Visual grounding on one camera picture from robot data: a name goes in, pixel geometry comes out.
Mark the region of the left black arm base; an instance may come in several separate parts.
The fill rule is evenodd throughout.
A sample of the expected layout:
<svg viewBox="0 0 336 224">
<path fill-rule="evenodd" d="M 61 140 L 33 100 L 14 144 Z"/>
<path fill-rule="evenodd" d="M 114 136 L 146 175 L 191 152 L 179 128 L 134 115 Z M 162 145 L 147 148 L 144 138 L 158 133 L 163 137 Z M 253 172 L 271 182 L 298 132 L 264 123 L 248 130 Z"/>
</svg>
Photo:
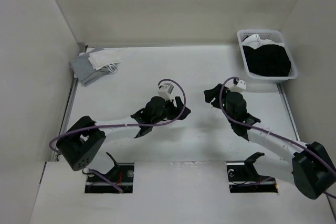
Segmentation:
<svg viewBox="0 0 336 224">
<path fill-rule="evenodd" d="M 109 170 L 103 174 L 95 169 L 85 168 L 82 174 L 86 175 L 85 194 L 131 194 L 133 193 L 134 163 L 119 163 L 108 152 L 110 161 Z"/>
</svg>

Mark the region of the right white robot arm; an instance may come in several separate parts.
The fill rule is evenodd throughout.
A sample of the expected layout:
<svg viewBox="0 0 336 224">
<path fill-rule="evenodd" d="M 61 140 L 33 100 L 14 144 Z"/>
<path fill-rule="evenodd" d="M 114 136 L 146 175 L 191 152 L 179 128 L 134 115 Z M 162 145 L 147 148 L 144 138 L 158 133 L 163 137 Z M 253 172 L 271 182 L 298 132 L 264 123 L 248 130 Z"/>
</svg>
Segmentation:
<svg viewBox="0 0 336 224">
<path fill-rule="evenodd" d="M 335 184 L 335 166 L 324 146 L 290 140 L 263 127 L 261 120 L 247 111 L 245 90 L 246 82 L 235 78 L 230 88 L 219 83 L 204 91 L 206 103 L 224 112 L 237 136 L 277 155 L 267 159 L 264 153 L 254 153 L 244 161 L 244 175 L 255 182 L 260 176 L 279 178 L 313 200 L 325 194 Z"/>
</svg>

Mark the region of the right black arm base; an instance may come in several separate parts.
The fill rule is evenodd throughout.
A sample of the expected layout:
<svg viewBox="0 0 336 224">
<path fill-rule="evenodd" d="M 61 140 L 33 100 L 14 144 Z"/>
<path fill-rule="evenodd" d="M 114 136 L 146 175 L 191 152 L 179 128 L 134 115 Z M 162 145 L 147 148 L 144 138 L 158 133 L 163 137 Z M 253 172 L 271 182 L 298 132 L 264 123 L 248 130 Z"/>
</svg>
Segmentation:
<svg viewBox="0 0 336 224">
<path fill-rule="evenodd" d="M 254 167 L 257 159 L 265 154 L 257 152 L 244 161 L 226 163 L 230 193 L 277 193 L 278 187 L 273 177 L 259 175 Z"/>
</svg>

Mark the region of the black tank top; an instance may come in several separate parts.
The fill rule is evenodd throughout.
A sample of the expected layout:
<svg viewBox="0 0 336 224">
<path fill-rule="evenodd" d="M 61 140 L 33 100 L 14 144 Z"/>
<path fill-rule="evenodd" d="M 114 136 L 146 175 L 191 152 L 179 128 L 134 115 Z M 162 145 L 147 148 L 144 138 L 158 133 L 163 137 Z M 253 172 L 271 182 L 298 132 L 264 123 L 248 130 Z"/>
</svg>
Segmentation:
<svg viewBox="0 0 336 224">
<path fill-rule="evenodd" d="M 284 47 L 264 45 L 257 49 L 243 46 L 248 70 L 265 77 L 286 77 L 291 70 L 291 61 Z"/>
</svg>

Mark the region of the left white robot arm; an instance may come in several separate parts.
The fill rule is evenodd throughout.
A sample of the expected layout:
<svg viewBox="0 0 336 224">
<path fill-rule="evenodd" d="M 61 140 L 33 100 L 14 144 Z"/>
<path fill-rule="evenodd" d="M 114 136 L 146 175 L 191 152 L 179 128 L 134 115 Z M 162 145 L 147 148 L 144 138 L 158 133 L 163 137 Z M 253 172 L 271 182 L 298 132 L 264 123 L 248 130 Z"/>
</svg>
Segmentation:
<svg viewBox="0 0 336 224">
<path fill-rule="evenodd" d="M 89 116 L 81 117 L 69 129 L 69 132 L 73 131 L 73 133 L 60 138 L 56 146 L 72 170 L 79 171 L 86 168 L 91 174 L 99 173 L 98 177 L 101 181 L 111 182 L 119 173 L 117 161 L 107 153 L 113 165 L 105 163 L 100 166 L 97 163 L 97 154 L 106 139 L 140 138 L 150 133 L 153 125 L 174 119 L 184 120 L 190 113 L 191 110 L 182 103 L 180 97 L 170 101 L 154 96 L 144 108 L 130 117 L 106 123 L 106 125 L 121 124 L 121 127 L 98 129 L 94 128 L 97 121 Z"/>
</svg>

